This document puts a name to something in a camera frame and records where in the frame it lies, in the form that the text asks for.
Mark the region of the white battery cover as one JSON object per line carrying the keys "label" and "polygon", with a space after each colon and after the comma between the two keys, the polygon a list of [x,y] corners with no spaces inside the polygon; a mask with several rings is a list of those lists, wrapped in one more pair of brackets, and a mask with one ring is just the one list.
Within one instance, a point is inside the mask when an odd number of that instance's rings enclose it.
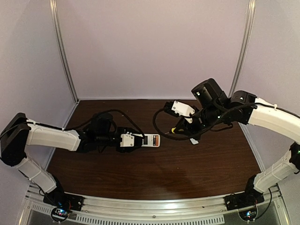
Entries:
{"label": "white battery cover", "polygon": [[194,138],[190,138],[190,141],[193,145],[198,144],[199,142],[197,140],[195,140]]}

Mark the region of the white remote control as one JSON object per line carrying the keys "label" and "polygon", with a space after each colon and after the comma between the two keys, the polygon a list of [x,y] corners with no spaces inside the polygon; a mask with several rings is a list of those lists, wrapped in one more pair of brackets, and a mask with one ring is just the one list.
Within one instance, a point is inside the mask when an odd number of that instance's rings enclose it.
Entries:
{"label": "white remote control", "polygon": [[151,148],[155,148],[153,146],[153,137],[155,135],[159,135],[159,134],[145,134],[145,138],[142,141],[142,147],[151,147]]}

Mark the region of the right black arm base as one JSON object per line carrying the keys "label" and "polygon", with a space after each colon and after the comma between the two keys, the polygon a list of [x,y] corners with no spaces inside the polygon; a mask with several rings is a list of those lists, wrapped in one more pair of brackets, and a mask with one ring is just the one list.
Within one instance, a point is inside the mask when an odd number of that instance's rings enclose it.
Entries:
{"label": "right black arm base", "polygon": [[254,179],[255,175],[248,179],[244,192],[239,194],[232,193],[224,197],[225,206],[228,211],[255,206],[258,203],[264,202],[263,193],[254,189]]}

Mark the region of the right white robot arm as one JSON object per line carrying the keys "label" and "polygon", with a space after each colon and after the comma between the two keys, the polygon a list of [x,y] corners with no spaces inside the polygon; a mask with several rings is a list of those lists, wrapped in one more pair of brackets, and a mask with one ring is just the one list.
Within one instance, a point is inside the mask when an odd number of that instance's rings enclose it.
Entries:
{"label": "right white robot arm", "polygon": [[173,134],[198,140],[217,124],[231,126],[233,122],[266,128],[293,140],[289,150],[271,167],[248,179],[245,193],[260,195],[289,175],[300,171],[300,117],[272,105],[246,91],[237,91],[227,97],[217,82],[210,78],[191,90],[201,104],[199,111],[181,102],[172,110],[180,121],[171,129]]}

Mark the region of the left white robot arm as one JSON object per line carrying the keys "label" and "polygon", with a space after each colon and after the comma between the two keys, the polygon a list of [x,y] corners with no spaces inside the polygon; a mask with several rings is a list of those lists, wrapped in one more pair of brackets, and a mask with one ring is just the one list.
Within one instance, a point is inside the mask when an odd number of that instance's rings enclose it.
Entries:
{"label": "left white robot arm", "polygon": [[96,113],[74,128],[38,123],[18,113],[0,134],[0,158],[37,184],[44,194],[64,193],[60,182],[25,153],[26,146],[48,146],[77,153],[105,147],[115,147],[123,153],[146,146],[149,143],[146,134],[127,115],[124,117],[133,128],[118,127],[110,110]]}

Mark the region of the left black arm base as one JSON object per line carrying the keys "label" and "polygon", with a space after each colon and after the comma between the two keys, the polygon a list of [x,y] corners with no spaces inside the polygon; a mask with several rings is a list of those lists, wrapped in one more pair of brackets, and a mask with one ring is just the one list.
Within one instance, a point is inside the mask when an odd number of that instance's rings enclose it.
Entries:
{"label": "left black arm base", "polygon": [[79,195],[65,193],[61,183],[55,176],[54,180],[56,181],[56,188],[45,194],[43,202],[69,211],[81,211],[84,198]]}

